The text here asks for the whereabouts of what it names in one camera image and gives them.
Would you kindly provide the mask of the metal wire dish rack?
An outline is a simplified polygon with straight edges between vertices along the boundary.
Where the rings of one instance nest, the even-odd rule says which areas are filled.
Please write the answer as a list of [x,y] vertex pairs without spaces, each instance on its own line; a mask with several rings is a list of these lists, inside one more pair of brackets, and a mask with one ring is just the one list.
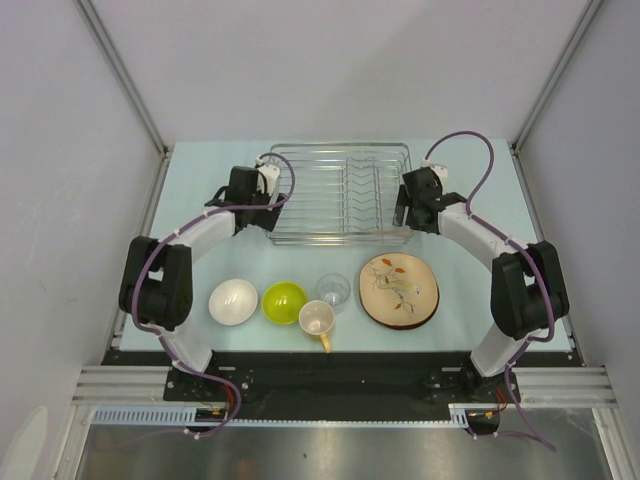
[[295,184],[274,230],[275,245],[397,245],[412,231],[393,224],[409,147],[398,142],[278,143],[271,151],[294,168],[281,168],[280,191]]

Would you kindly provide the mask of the white bowl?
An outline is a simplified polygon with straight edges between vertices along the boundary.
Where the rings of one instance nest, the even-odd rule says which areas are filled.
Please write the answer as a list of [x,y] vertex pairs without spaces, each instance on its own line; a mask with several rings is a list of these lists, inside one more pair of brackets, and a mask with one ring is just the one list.
[[247,321],[258,305],[256,288],[243,279],[231,279],[219,284],[211,293],[208,309],[211,317],[224,326],[236,326]]

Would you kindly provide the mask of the lime green bowl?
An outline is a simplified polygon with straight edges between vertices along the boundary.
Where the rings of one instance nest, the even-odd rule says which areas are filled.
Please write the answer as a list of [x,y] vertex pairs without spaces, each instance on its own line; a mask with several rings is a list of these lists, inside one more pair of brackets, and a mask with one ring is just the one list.
[[278,282],[271,285],[262,298],[262,312],[277,325],[298,322],[302,307],[308,302],[306,291],[294,282]]

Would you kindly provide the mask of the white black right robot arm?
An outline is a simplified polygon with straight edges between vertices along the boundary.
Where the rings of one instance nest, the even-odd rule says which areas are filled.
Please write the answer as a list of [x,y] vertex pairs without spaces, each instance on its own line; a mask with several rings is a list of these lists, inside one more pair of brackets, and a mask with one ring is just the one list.
[[473,213],[465,197],[446,193],[432,167],[403,175],[393,223],[443,236],[489,270],[493,325],[471,351],[461,376],[469,399],[486,400],[531,343],[553,339],[556,321],[569,311],[556,247],[546,240],[521,242],[502,232]]

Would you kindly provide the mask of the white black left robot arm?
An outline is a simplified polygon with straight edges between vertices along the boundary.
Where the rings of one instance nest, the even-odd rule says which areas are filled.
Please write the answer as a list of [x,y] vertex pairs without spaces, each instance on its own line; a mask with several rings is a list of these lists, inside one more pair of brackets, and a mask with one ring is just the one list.
[[188,373],[186,387],[197,398],[214,397],[221,376],[209,368],[213,350],[189,319],[194,299],[193,265],[217,244],[249,226],[274,230],[291,198],[278,191],[281,169],[263,159],[232,168],[228,184],[185,225],[161,238],[135,237],[128,249],[118,304],[135,327],[154,335],[174,367]]

